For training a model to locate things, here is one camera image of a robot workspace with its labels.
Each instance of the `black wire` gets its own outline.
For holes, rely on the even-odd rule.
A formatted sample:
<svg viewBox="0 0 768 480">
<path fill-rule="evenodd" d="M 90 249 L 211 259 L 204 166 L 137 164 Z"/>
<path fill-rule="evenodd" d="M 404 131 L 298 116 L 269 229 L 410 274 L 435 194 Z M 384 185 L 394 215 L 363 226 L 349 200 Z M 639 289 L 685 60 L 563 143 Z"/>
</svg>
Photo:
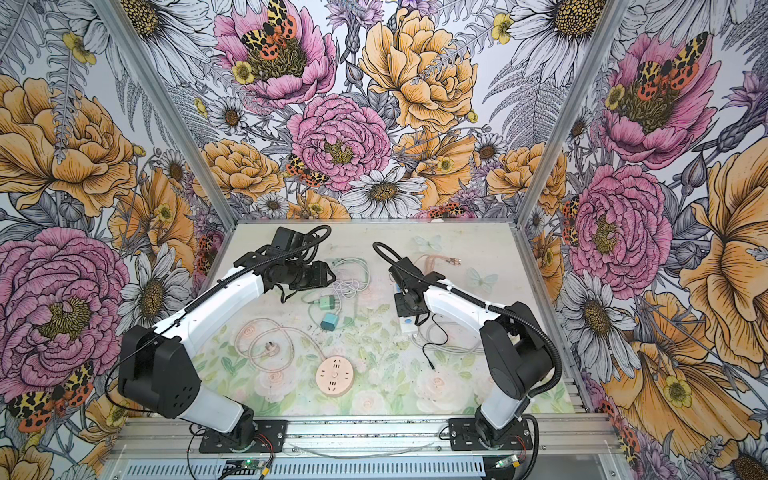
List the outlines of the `black wire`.
<svg viewBox="0 0 768 480">
<path fill-rule="evenodd" d="M 525 467 L 525 472 L 517 480 L 525 480 L 533 472 L 533 467 L 536 465 L 536 458 L 538 458 L 538 421 L 536 417 L 530 413 L 524 413 L 520 415 L 521 418 L 530 420 L 533 423 L 533 452 L 531 453 L 531 459 L 528 460 L 528 465 Z"/>
<path fill-rule="evenodd" d="M 437 288 L 441 288 L 443 290 L 448 290 L 448 286 L 444 283 L 439 282 L 433 282 L 431 280 L 428 280 L 424 277 L 422 274 L 416 274 L 413 273 L 402 266 L 397 264 L 397 261 L 402 260 L 402 257 L 397 254 L 391 247 L 388 245 L 385 245 L 381 242 L 373 242 L 373 250 L 379 255 L 379 257 L 382 257 L 387 263 L 395 267 L 400 272 L 404 273 L 405 275 L 410 276 L 411 278 L 414 278 L 420 282 L 426 283 L 430 286 L 436 286 Z M 396 260 L 393 260 L 391 257 L 388 257 L 385 255 L 382 250 L 386 250 L 387 252 L 391 253 L 393 257 L 396 258 Z M 517 313 L 512 312 L 511 310 L 502 309 L 495 305 L 486 305 L 486 303 L 478 298 L 475 298 L 474 296 L 470 295 L 469 293 L 466 293 L 458 288 L 454 288 L 449 290 L 451 294 L 455 294 L 456 296 L 459 296 L 463 298 L 464 300 L 467 300 L 468 302 L 472 303 L 476 306 L 482 306 L 484 308 L 487 308 L 488 311 L 491 311 L 493 313 L 497 313 L 499 315 L 506 316 L 510 320 L 514 321 L 515 323 L 520 323 L 521 325 L 527 326 L 536 336 L 538 336 L 541 341 L 544 343 L 544 348 L 547 350 L 547 354 L 552 358 L 552 364 L 554 366 L 554 374 L 552 375 L 552 378 L 549 379 L 548 382 L 546 382 L 542 386 L 538 386 L 536 388 L 531 389 L 530 392 L 528 392 L 528 395 L 523 398 L 518 408 L 515 410 L 515 414 L 517 415 L 517 412 L 523 412 L 528 405 L 530 404 L 530 398 L 546 392 L 549 389 L 552 389 L 554 386 L 560 382 L 560 378 L 563 375 L 563 362 L 560 358 L 560 353 L 558 352 L 557 346 L 552 342 L 552 340 L 547 336 L 546 333 L 542 332 L 541 329 L 535 325 L 534 323 L 531 323 L 527 321 L 525 318 L 519 316 Z"/>
<path fill-rule="evenodd" d="M 190 450 L 192 449 L 192 442 L 194 442 L 196 437 L 203 435 L 203 433 L 205 432 L 205 428 L 202 425 L 197 425 L 200 428 L 196 432 L 193 432 L 192 431 L 193 425 L 196 425 L 196 424 L 190 422 L 189 431 L 190 431 L 190 435 L 192 435 L 192 438 L 190 439 L 190 444 L 187 445 L 187 469 L 190 471 L 190 475 L 192 475 L 192 480 L 197 480 L 197 478 L 194 476 L 194 473 L 192 472 L 192 464 L 190 463 Z"/>
<path fill-rule="evenodd" d="M 427 359 L 427 362 L 429 363 L 429 366 L 432 367 L 432 369 L 434 370 L 435 369 L 435 364 L 432 363 L 432 361 L 429 359 L 429 357 L 427 356 L 427 352 L 424 349 L 427 347 L 427 345 L 443 346 L 446 343 L 448 343 L 448 332 L 446 332 L 445 329 L 442 328 L 442 326 L 439 323 L 437 323 L 437 320 L 435 320 L 435 314 L 434 313 L 432 314 L 432 321 L 435 322 L 435 325 L 437 325 L 437 327 L 440 328 L 440 330 L 442 330 L 442 332 L 445 334 L 445 340 L 443 340 L 442 343 L 427 342 L 424 345 L 422 345 L 422 353 L 424 354 L 424 357 Z"/>
<path fill-rule="evenodd" d="M 440 430 L 440 433 L 439 433 L 439 434 L 437 434 L 437 438 L 439 438 L 439 439 L 441 439 L 441 440 L 450 440 L 450 439 L 451 439 L 451 437 L 446 437 L 446 438 L 443 438 L 443 436 L 442 436 L 442 433 L 443 433 L 445 430 L 448 430 L 448 428 L 449 428 L 449 427 L 450 427 L 450 425 L 446 425 L 446 426 L 444 426 L 444 427 L 442 428 L 442 430 Z"/>
</svg>

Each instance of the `table surface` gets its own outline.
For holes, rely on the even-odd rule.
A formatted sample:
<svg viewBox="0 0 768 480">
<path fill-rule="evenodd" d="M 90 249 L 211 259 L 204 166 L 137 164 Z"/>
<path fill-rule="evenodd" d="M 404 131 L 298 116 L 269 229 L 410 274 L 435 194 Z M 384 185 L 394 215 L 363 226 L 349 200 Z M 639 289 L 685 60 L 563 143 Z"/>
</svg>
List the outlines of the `table surface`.
<svg viewBox="0 0 768 480">
<path fill-rule="evenodd" d="M 223 253 L 217 278 L 243 253 L 270 243 L 279 223 L 241 224 Z M 314 225 L 286 223 L 308 231 Z M 419 335 L 401 333 L 386 262 L 371 248 L 381 241 L 427 272 L 426 263 L 457 286 L 487 300 L 538 307 L 506 223 L 335 223 L 319 260 L 335 265 L 335 288 L 300 292 L 280 303 L 270 291 L 243 305 L 193 359 L 210 388 L 270 415 L 469 414 L 488 395 L 492 380 L 476 333 L 434 316 Z M 454 265 L 449 258 L 461 260 Z M 333 296 L 336 330 L 319 326 L 324 311 L 313 301 Z M 424 338 L 444 346 L 422 354 Z M 315 375 L 330 356 L 354 367 L 353 387 L 343 396 L 320 392 Z M 537 397 L 529 411 L 573 412 L 561 382 Z"/>
</svg>

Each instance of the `purple flower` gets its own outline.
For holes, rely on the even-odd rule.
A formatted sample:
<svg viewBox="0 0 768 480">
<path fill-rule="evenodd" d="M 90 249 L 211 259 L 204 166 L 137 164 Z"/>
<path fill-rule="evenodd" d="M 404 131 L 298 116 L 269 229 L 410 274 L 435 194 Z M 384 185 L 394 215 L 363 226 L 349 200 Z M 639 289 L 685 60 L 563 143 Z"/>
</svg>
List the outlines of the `purple flower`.
<svg viewBox="0 0 768 480">
<path fill-rule="evenodd" d="M 288 0 L 286 6 L 296 21 L 296 37 L 280 47 L 273 60 L 249 55 L 240 41 L 249 31 L 263 29 L 266 7 L 259 14 L 249 7 L 244 17 L 232 12 L 232 17 L 218 15 L 214 20 L 216 48 L 223 52 L 218 55 L 219 63 L 231 69 L 234 81 L 245 87 L 246 108 L 257 113 L 308 101 L 329 91 L 336 80 L 336 46 L 331 34 L 320 33 L 306 8 L 299 13 Z"/>
<path fill-rule="evenodd" d="M 672 45 L 672 39 L 659 43 L 646 34 L 637 38 L 619 62 L 619 70 L 608 79 L 611 90 L 604 99 L 605 109 L 591 126 L 593 141 L 615 151 L 627 162 L 643 162 L 651 170 L 671 164 L 707 130 L 716 108 L 707 108 L 710 88 L 720 63 L 710 65 L 711 35 L 696 65 L 697 73 L 680 90 L 659 87 L 650 99 L 642 101 L 638 91 L 637 68 L 646 61 L 663 64 L 685 48 Z"/>
<path fill-rule="evenodd" d="M 642 432 L 635 431 L 637 441 L 640 443 L 641 464 L 644 470 L 643 478 L 658 478 L 670 480 L 677 478 L 678 468 L 664 453 L 661 444 L 653 437 Z"/>
<path fill-rule="evenodd" d="M 94 374 L 120 352 L 115 335 L 128 268 L 100 240 L 48 228 L 0 246 L 0 395 L 50 392 L 77 368 Z"/>
<path fill-rule="evenodd" d="M 656 177 L 638 165 L 599 167 L 579 196 L 574 271 L 599 277 L 622 300 L 642 293 L 669 256 L 672 227 L 663 212 Z"/>
<path fill-rule="evenodd" d="M 485 162 L 479 167 L 472 166 L 472 181 L 484 183 L 485 179 L 488 177 L 488 174 L 497 168 L 503 168 L 502 163 L 498 160 Z"/>
<path fill-rule="evenodd" d="M 359 22 L 366 30 L 382 21 L 382 0 L 329 0 L 328 25 L 336 30 L 341 25 Z"/>
<path fill-rule="evenodd" d="M 328 175 L 331 190 L 346 192 L 351 180 L 389 162 L 389 137 L 379 114 L 337 94 L 315 98 L 287 127 L 293 153 L 310 170 Z"/>
<path fill-rule="evenodd" d="M 422 15 L 437 13 L 437 0 L 402 0 L 401 6 L 409 11 L 418 10 Z"/>
</svg>

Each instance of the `floral wallpaper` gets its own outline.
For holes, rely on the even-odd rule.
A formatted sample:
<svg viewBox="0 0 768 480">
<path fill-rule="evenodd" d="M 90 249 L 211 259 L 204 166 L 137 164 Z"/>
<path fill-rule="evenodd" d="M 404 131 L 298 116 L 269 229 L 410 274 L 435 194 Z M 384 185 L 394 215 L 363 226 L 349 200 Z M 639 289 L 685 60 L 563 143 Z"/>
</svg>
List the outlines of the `floral wallpaper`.
<svg viewBox="0 0 768 480">
<path fill-rule="evenodd" d="M 515 217 L 605 0 L 121 4 L 236 217 L 466 219 Z"/>
<path fill-rule="evenodd" d="M 632 2 L 525 225 L 635 478 L 768 477 L 766 22 Z"/>
<path fill-rule="evenodd" d="M 94 479 L 138 407 L 123 332 L 196 296 L 223 229 L 93 8 L 2 4 L 0 472 Z"/>
</svg>

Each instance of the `white daisy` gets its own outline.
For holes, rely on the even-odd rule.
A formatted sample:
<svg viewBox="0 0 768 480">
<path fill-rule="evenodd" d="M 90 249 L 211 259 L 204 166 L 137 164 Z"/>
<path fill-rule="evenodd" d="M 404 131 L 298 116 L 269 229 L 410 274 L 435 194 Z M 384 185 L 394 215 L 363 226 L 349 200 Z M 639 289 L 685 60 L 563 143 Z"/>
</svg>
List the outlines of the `white daisy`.
<svg viewBox="0 0 768 480">
<path fill-rule="evenodd" d="M 179 190 L 183 190 L 183 182 L 190 173 L 187 170 L 187 162 L 178 150 L 166 150 L 157 161 L 157 165 L 163 169 L 163 174 Z"/>
<path fill-rule="evenodd" d="M 227 134 L 239 134 L 247 126 L 243 102 L 235 97 L 217 98 L 208 105 L 208 121 Z"/>
<path fill-rule="evenodd" d="M 83 37 L 85 49 L 95 54 L 106 51 L 114 76 L 123 78 L 125 65 L 120 50 L 93 8 L 93 1 L 61 0 L 58 7 L 69 19 L 69 28 Z M 206 32 L 211 24 L 206 2 L 121 0 L 120 3 L 147 46 L 154 66 L 168 84 L 175 87 L 182 81 L 204 77 L 200 66 L 210 62 L 204 49 L 216 44 L 216 38 Z"/>
<path fill-rule="evenodd" d="M 521 43 L 511 62 L 528 61 L 525 76 L 542 66 L 541 78 L 554 75 L 560 87 L 581 65 L 606 0 L 517 0 L 508 33 Z"/>
<path fill-rule="evenodd" d="M 192 279 L 181 260 L 176 261 L 175 247 L 163 243 L 154 266 L 146 253 L 139 253 L 135 268 L 138 283 L 129 283 L 120 292 L 118 335 L 134 325 L 152 326 L 190 301 Z"/>
<path fill-rule="evenodd" d="M 584 370 L 601 382 L 609 382 L 612 376 L 620 378 L 611 353 L 622 372 L 634 378 L 640 359 L 622 334 L 634 329 L 634 318 L 611 307 L 614 294 L 610 285 L 601 285 L 586 270 L 583 275 L 566 274 L 557 301 L 557 315 L 568 341 L 576 345 Z"/>
<path fill-rule="evenodd" d="M 534 205 L 531 210 L 531 216 L 528 221 L 525 222 L 525 231 L 530 238 L 536 238 L 544 231 L 544 226 L 547 224 L 547 214 L 544 212 L 538 204 Z"/>
<path fill-rule="evenodd" d="M 264 194 L 256 200 L 256 208 L 269 218 L 285 218 L 288 214 L 288 200 L 282 198 L 277 192 Z"/>
<path fill-rule="evenodd" d="M 507 142 L 499 134 L 480 134 L 475 143 L 475 151 L 480 156 L 480 161 L 493 162 L 507 153 Z"/>
<path fill-rule="evenodd" d="M 645 31 L 658 32 L 659 41 L 672 37 L 673 45 L 708 31 L 717 35 L 726 18 L 741 23 L 755 8 L 755 0 L 654 0 L 649 2 Z"/>
<path fill-rule="evenodd" d="M 722 480 L 751 480 L 768 478 L 768 441 L 765 436 L 757 440 L 747 435 L 737 442 L 739 456 L 718 472 Z"/>
<path fill-rule="evenodd" d="M 407 218 L 422 207 L 424 177 L 403 178 L 405 167 L 395 167 L 385 176 L 378 170 L 352 180 L 352 190 L 341 197 L 346 209 L 361 218 Z"/>
</svg>

